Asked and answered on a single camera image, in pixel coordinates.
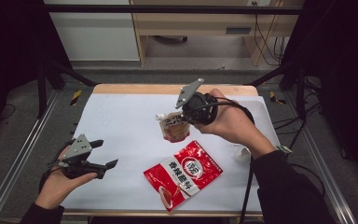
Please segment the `hand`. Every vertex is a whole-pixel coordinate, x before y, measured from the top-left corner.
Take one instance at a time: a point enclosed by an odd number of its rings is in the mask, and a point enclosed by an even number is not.
[[[62,158],[68,148],[69,146],[62,151],[59,159]],[[51,174],[35,201],[36,205],[46,209],[57,208],[72,190],[97,177],[97,174],[89,173],[75,179],[69,179],[59,167],[53,167],[51,170]]]
[[[226,98],[218,89],[211,90],[214,97]],[[223,137],[232,143],[248,147],[254,159],[270,153],[274,146],[249,120],[246,114],[232,105],[220,105],[214,122],[209,125],[197,123],[194,125],[201,133],[212,133]]]

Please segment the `white paper sheet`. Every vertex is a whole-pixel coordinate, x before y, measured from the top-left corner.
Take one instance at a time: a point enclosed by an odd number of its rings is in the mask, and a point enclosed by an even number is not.
[[[273,145],[279,145],[262,97],[227,98],[246,106],[255,117],[256,127]],[[177,95],[92,94],[74,137],[84,133],[89,141],[104,140],[101,147],[93,149],[88,158],[90,162],[106,164],[118,159],[118,163],[116,168],[107,171],[102,180],[95,179],[74,190],[62,205],[66,209],[88,211],[166,211],[158,193],[147,182],[144,171],[195,139],[224,172],[174,211],[240,211],[249,174],[249,159],[235,161],[233,144],[215,135],[201,134],[194,127],[183,142],[164,140],[155,115],[176,111],[176,100]],[[257,189],[254,178],[247,211],[261,211]]]

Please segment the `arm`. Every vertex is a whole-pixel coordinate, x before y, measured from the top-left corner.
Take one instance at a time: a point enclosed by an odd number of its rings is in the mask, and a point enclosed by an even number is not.
[[[225,97],[219,90],[210,94]],[[249,148],[255,159],[252,169],[259,183],[258,197],[266,223],[335,223],[318,190],[290,167],[283,153],[275,151],[240,109],[220,105],[213,123],[195,127]]]
[[[61,153],[59,159],[68,148],[69,146]],[[62,169],[53,167],[36,201],[31,205],[20,224],[60,224],[63,213],[63,207],[60,204],[72,190],[90,182],[95,177],[97,174],[89,173],[69,179],[63,174]]]

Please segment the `white wall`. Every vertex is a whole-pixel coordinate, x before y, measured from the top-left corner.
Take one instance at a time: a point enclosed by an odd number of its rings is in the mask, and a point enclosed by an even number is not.
[[[46,4],[128,5],[128,0],[45,0]],[[139,61],[130,13],[50,13],[71,61]]]

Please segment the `black sleeve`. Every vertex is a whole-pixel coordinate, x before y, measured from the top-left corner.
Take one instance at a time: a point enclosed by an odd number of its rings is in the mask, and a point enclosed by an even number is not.
[[[20,224],[60,224],[63,207],[56,209],[45,209],[36,204],[32,204]]]
[[[274,151],[252,162],[266,223],[336,223],[322,194]]]

